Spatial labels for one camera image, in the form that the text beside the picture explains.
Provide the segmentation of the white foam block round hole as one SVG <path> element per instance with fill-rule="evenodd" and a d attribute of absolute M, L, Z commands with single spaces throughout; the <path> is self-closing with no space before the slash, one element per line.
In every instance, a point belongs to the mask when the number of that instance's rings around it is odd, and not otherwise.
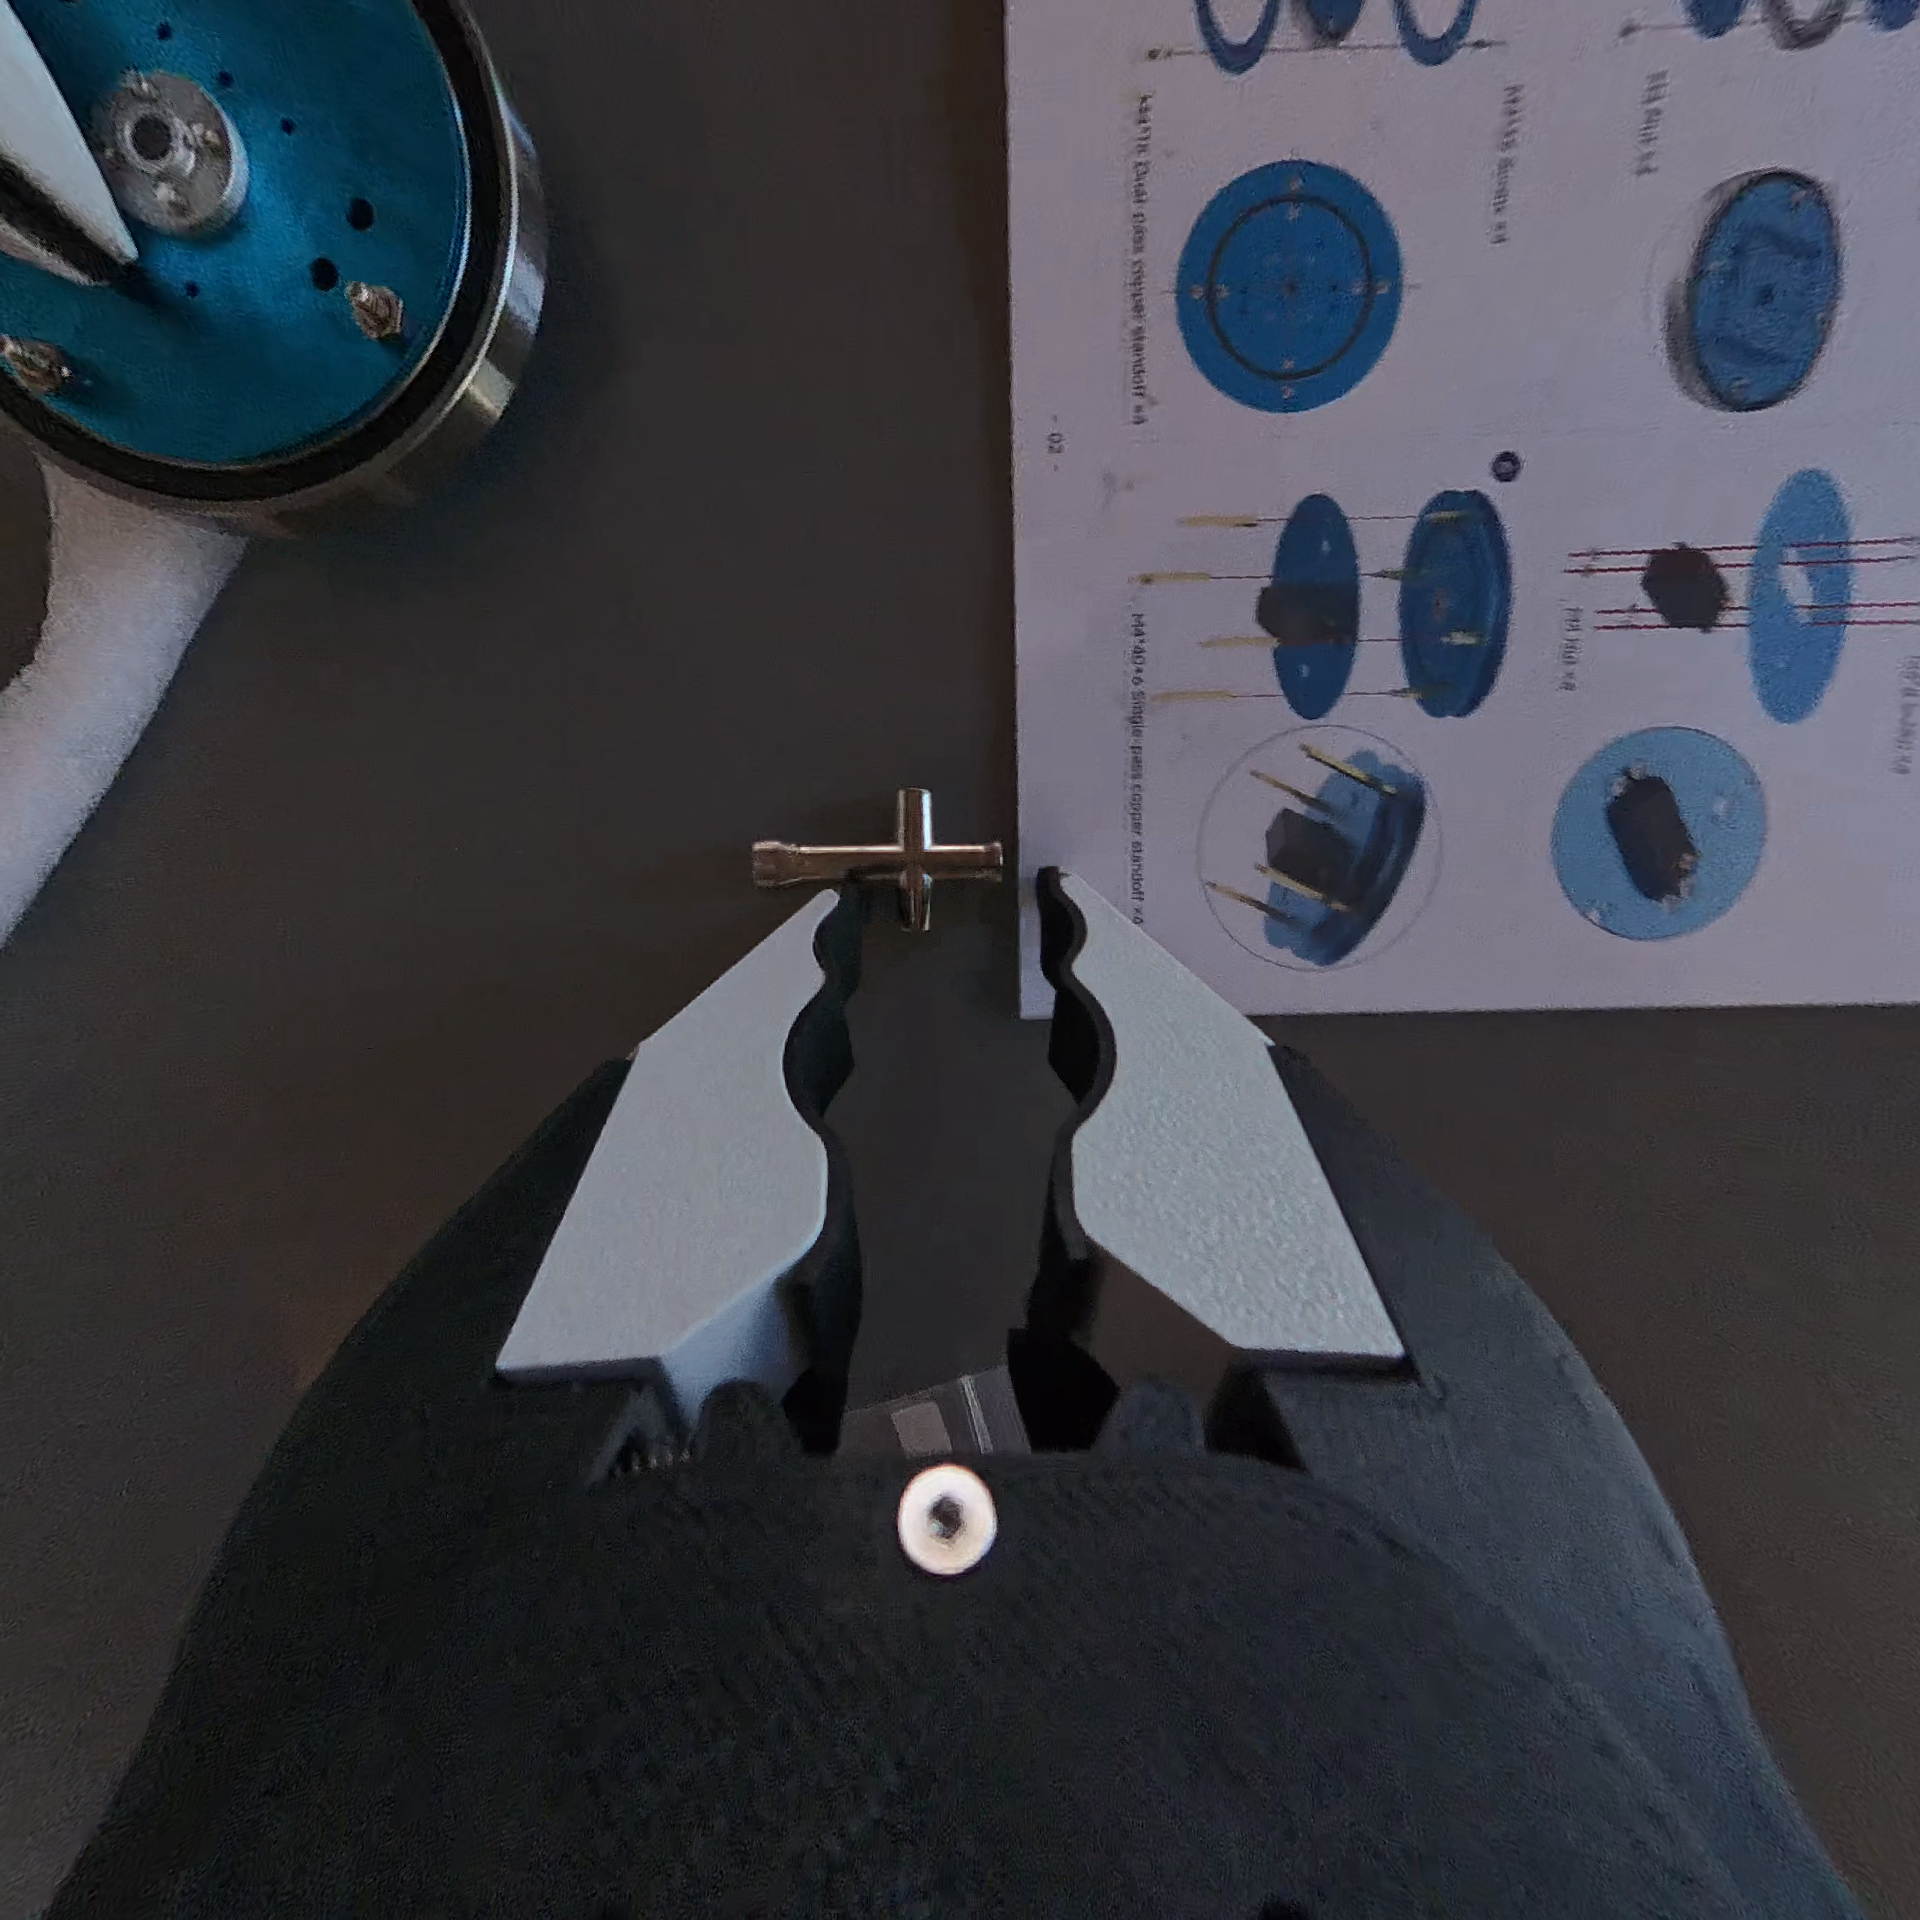
<path fill-rule="evenodd" d="M 246 534 L 40 465 L 46 608 L 3 696 L 3 935 L 10 939 L 158 716 Z"/>

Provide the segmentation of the white instruction booklet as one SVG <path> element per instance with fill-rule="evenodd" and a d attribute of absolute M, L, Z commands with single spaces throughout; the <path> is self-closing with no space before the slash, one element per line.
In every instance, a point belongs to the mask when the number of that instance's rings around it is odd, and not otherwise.
<path fill-rule="evenodd" d="M 1245 1015 L 1914 1004 L 1914 4 L 1006 4 L 1022 877 Z"/>

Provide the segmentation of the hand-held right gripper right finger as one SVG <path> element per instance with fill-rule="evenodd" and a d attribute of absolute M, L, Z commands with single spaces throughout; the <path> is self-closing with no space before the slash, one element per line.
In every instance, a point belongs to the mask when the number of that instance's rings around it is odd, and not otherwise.
<path fill-rule="evenodd" d="M 1042 868 L 1036 892 L 1071 1112 L 1013 1332 L 1031 1446 L 1088 1451 L 1160 1382 L 1211 1444 L 1287 1451 L 1269 1380 L 1407 1380 L 1275 1047 L 1084 877 Z"/>

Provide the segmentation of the metal cross wrench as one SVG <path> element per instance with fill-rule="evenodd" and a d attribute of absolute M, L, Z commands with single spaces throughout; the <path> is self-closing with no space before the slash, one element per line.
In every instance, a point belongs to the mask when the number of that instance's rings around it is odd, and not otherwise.
<path fill-rule="evenodd" d="M 942 841 L 934 802 L 924 786 L 902 786 L 896 826 L 883 841 L 798 844 L 763 840 L 752 846 L 752 882 L 758 890 L 801 886 L 877 886 L 897 904 L 897 920 L 914 933 L 932 929 L 939 886 L 991 886 L 1006 872 L 1001 841 Z"/>

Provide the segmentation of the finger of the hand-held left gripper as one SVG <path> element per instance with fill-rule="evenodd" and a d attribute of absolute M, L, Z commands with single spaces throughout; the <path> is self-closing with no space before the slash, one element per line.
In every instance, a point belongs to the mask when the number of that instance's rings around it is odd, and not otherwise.
<path fill-rule="evenodd" d="M 44 209 L 3 211 L 3 254 L 78 287 L 112 287 L 123 276 L 110 248 L 60 217 L 46 217 Z"/>
<path fill-rule="evenodd" d="M 44 209 L 123 263 L 136 245 L 60 86 L 19 21 L 3 23 L 3 211 Z"/>

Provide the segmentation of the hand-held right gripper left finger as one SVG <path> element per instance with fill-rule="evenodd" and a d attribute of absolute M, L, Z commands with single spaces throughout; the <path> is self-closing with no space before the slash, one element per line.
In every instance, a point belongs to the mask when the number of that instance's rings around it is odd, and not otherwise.
<path fill-rule="evenodd" d="M 691 1431 L 752 1382 L 833 1451 L 862 1314 L 853 1170 L 866 916 L 823 890 L 636 1046 L 494 1370 L 642 1380 Z"/>

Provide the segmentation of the blue round bearing plate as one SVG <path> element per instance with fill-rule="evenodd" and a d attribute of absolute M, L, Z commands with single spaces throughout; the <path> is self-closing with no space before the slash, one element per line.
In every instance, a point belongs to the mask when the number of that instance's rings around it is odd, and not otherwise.
<path fill-rule="evenodd" d="M 541 327 L 532 140 L 466 4 L 5 4 L 136 245 L 5 257 L 5 436 L 249 534 L 412 503 Z"/>

